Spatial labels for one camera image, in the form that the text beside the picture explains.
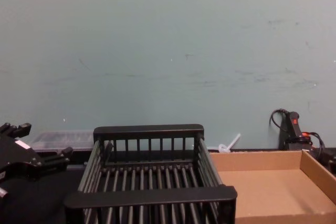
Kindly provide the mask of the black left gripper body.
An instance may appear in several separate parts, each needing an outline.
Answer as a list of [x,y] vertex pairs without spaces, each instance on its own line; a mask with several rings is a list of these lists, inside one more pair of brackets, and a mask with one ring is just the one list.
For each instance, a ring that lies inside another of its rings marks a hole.
[[11,178],[33,178],[44,161],[27,144],[1,135],[1,182]]

